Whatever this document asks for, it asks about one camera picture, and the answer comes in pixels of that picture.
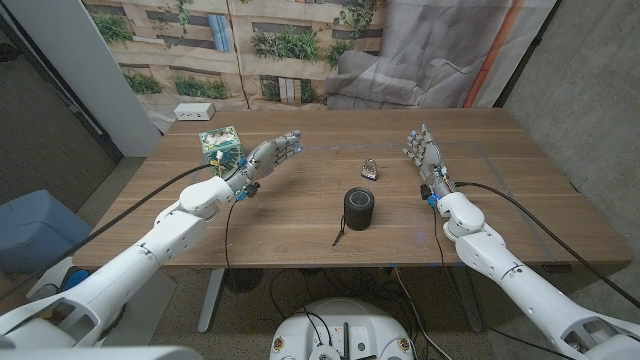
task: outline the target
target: white cable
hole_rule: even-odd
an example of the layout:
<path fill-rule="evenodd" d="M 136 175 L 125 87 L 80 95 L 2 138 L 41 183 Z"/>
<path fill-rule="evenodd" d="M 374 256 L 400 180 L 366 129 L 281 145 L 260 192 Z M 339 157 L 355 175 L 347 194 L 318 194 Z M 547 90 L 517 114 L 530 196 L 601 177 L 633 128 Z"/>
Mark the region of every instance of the white cable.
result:
<path fill-rule="evenodd" d="M 392 342 L 397 341 L 397 340 L 407 339 L 407 338 L 408 338 L 409 342 L 411 343 L 411 351 L 413 351 L 413 356 L 414 356 L 414 358 L 416 360 L 418 360 L 418 353 L 416 352 L 416 345 L 413 343 L 413 340 L 411 340 L 411 338 L 408 337 L 408 336 L 406 338 L 404 336 L 398 336 L 398 337 L 395 337 L 395 338 L 389 340 L 387 345 L 385 345 L 382 348 L 382 351 L 380 352 L 380 355 L 378 356 L 378 359 L 382 359 L 382 354 L 384 354 L 384 351 L 387 350 L 387 348 L 389 347 L 389 345 L 391 345 Z"/>
<path fill-rule="evenodd" d="M 411 304 L 411 308 L 413 308 L 413 313 L 416 315 L 416 319 L 418 320 L 418 325 L 420 325 L 420 330 L 422 330 L 422 335 L 424 335 L 424 338 L 427 339 L 427 341 L 431 345 L 433 345 L 433 347 L 436 348 L 436 350 L 438 350 L 438 352 L 442 354 L 447 360 L 453 360 L 451 356 L 447 355 L 447 353 L 444 352 L 444 350 L 442 350 L 433 340 L 431 340 L 429 335 L 427 335 L 427 332 L 424 330 L 424 327 L 422 327 L 422 322 L 420 321 L 420 315 L 418 315 L 418 310 L 416 309 L 416 306 L 413 304 L 411 295 L 409 295 L 409 291 L 407 291 L 407 288 L 404 286 L 402 279 L 400 279 L 400 270 L 398 270 L 397 267 L 395 269 L 396 269 L 396 275 L 398 275 L 398 281 L 400 282 L 400 286 L 402 286 L 402 290 L 404 290 L 404 293 L 407 295 L 407 298 L 409 298 L 409 304 Z"/>

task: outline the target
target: blue chair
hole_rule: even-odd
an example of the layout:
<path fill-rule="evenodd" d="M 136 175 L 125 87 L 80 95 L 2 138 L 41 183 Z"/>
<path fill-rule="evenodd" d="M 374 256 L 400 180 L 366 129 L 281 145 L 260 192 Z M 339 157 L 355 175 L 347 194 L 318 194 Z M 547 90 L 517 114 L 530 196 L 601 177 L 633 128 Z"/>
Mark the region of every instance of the blue chair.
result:
<path fill-rule="evenodd" d="M 0 270 L 30 274 L 91 233 L 91 227 L 46 190 L 0 205 Z"/>

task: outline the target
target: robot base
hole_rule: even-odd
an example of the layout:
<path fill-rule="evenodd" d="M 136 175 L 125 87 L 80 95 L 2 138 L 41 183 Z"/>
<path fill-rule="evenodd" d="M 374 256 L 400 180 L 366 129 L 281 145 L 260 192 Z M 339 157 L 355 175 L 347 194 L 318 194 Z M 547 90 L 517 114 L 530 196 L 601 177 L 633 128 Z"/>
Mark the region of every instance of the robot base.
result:
<path fill-rule="evenodd" d="M 271 360 L 340 360 L 345 356 L 351 360 L 373 359 L 372 356 L 377 359 L 413 359 L 412 345 L 402 325 L 369 303 L 350 298 L 330 298 L 305 308 L 320 333 L 320 339 L 304 310 L 300 309 L 278 327 L 270 347 Z M 322 318 L 327 326 L 311 313 Z M 348 336 L 345 336 L 346 324 Z"/>

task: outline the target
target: robotic arm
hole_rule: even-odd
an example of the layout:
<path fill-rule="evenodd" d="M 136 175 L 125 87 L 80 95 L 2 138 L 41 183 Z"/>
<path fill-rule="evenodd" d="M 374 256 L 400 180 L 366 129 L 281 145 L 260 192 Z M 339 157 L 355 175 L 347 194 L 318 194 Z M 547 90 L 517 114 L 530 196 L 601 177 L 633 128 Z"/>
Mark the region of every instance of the robotic arm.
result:
<path fill-rule="evenodd" d="M 423 199 L 443 217 L 447 237 L 460 259 L 498 284 L 562 354 L 580 360 L 637 357 L 640 326 L 585 309 L 524 265 L 484 219 L 482 211 L 457 192 L 433 136 L 425 125 L 408 137 L 404 153 L 425 183 Z"/>
<path fill-rule="evenodd" d="M 253 197 L 260 187 L 255 181 L 299 152 L 299 140 L 300 132 L 294 131 L 265 141 L 226 180 L 216 176 L 184 189 L 180 199 L 158 215 L 151 231 L 85 281 L 0 317 L 0 340 L 18 349 L 95 345 L 163 264 L 202 239 L 219 205 Z M 51 312 L 57 315 L 45 320 L 44 314 Z"/>

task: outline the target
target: orange pipe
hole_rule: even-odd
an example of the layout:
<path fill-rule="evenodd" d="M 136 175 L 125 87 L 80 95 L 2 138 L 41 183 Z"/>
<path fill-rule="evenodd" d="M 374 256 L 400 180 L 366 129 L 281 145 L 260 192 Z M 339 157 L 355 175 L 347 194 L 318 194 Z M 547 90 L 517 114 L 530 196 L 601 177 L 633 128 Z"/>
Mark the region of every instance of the orange pipe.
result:
<path fill-rule="evenodd" d="M 511 28 L 516 22 L 523 4 L 524 0 L 513 0 L 511 8 L 507 12 L 507 16 L 505 16 L 504 21 L 502 22 L 502 26 L 500 26 L 500 30 L 498 30 L 498 35 L 496 35 L 496 39 L 493 40 L 491 50 L 489 50 L 489 53 L 487 53 L 487 57 L 484 58 L 484 62 L 482 63 L 480 72 L 478 73 L 478 76 L 476 76 L 476 79 L 473 81 L 473 85 L 471 85 L 471 89 L 467 94 L 467 98 L 462 105 L 463 108 L 470 108 L 473 106 L 473 102 L 476 100 L 478 91 L 480 91 L 482 84 L 484 84 L 484 80 L 487 78 L 487 74 L 489 74 L 489 70 L 491 70 L 491 66 L 493 66 L 493 63 L 496 61 L 502 45 L 504 44 L 505 40 L 507 40 L 507 36 L 509 36 L 509 32 L 511 32 Z"/>

